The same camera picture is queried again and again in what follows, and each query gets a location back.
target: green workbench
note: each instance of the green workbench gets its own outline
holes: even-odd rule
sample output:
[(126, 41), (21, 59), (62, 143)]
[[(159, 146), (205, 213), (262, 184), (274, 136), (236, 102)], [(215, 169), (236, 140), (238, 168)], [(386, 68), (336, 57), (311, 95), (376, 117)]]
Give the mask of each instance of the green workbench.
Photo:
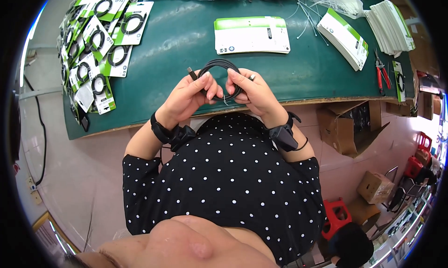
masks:
[[(315, 36), (308, 24), (303, 31), (306, 16), (297, 8), (296, 0), (220, 0), (199, 2), (198, 0), (152, 0), (148, 22), (142, 42), (134, 46), (126, 78), (112, 78), (111, 87), (116, 109), (103, 114), (87, 114), (90, 121), (88, 132), (77, 124), (70, 111), (70, 100), (64, 96), (65, 125), (69, 139), (93, 133), (127, 128), (145, 123), (169, 96), (174, 86), (187, 75), (187, 68), (201, 69), (215, 58), (231, 60), (239, 68), (258, 72), (268, 83), (280, 102), (285, 104), (321, 103), (345, 100), (381, 99), (375, 69), (375, 36), (365, 18), (352, 20), (343, 16), (369, 45), (369, 56), (362, 71), (354, 71), (339, 51), (321, 36)], [(362, 0), (364, 9), (383, 0)], [(324, 15), (326, 8), (319, 6)], [(279, 53), (236, 53), (217, 55), (213, 22), (217, 18), (245, 16), (279, 16), (286, 19), (291, 51)], [(311, 12), (317, 23), (318, 16)], [(393, 59), (379, 51), (389, 66), (392, 88), (383, 81), (386, 97), (397, 97), (393, 78), (392, 60), (401, 63), (405, 74), (407, 98), (414, 97), (413, 74), (409, 55), (403, 52)], [(224, 69), (211, 71), (218, 83), (224, 87), (227, 72)], [(241, 107), (236, 103), (204, 105), (196, 113), (206, 114)]]

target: hair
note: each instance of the hair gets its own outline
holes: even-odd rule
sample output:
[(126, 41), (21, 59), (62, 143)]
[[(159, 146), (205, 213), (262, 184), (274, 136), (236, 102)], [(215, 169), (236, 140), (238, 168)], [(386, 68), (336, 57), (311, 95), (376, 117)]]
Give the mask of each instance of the hair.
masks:
[(357, 268), (373, 255), (373, 242), (362, 231), (361, 226), (350, 222), (337, 232), (336, 255), (340, 257), (339, 268)]
[(64, 261), (61, 265), (62, 268), (92, 268), (84, 261), (77, 258), (74, 254), (64, 255)]

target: red stool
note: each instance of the red stool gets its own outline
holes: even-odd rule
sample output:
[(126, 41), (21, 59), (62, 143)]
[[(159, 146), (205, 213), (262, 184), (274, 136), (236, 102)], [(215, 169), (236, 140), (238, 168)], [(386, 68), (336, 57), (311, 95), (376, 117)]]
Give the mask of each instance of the red stool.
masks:
[(423, 164), (415, 156), (411, 156), (408, 158), (408, 165), (403, 175), (415, 179), (422, 168)]
[(428, 152), (431, 152), (431, 144), (432, 139), (428, 137), (425, 133), (420, 132), (420, 135), (417, 136), (417, 142), (418, 142), (418, 149), (426, 150)]
[[(349, 210), (347, 209), (344, 202), (342, 201), (342, 197), (339, 197), (339, 200), (334, 201), (334, 202), (328, 202), (328, 200), (324, 200), (323, 206), (325, 207), (325, 211), (327, 213), (327, 218), (328, 218), (328, 221), (325, 222), (325, 224), (323, 226), (324, 226), (324, 228), (326, 226), (330, 226), (330, 230), (328, 232), (324, 232), (322, 230), (322, 236), (325, 239), (330, 240), (331, 237), (333, 237), (333, 235), (341, 227), (343, 227), (344, 225), (346, 225), (349, 222), (352, 222), (352, 216), (350, 215)], [(341, 213), (345, 213), (347, 218), (344, 220), (340, 220), (339, 218), (337, 218), (335, 212), (333, 211), (334, 208), (340, 208), (341, 212), (339, 212), (338, 215)]]

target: wire cutters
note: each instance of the wire cutters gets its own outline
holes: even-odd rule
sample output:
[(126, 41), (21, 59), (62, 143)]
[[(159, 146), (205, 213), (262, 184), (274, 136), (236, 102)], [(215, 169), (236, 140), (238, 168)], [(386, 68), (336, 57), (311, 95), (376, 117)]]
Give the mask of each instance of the wire cutters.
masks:
[(375, 67), (376, 67), (376, 75), (378, 77), (379, 93), (381, 94), (381, 96), (386, 96), (386, 93), (384, 93), (383, 91), (383, 80), (381, 79), (381, 75), (383, 75), (384, 79), (386, 80), (386, 84), (389, 89), (391, 89), (391, 81), (389, 80), (389, 75), (386, 69), (384, 69), (383, 62), (381, 62), (381, 60), (378, 57), (378, 52), (376, 51), (376, 48), (375, 48), (375, 56), (376, 56)]

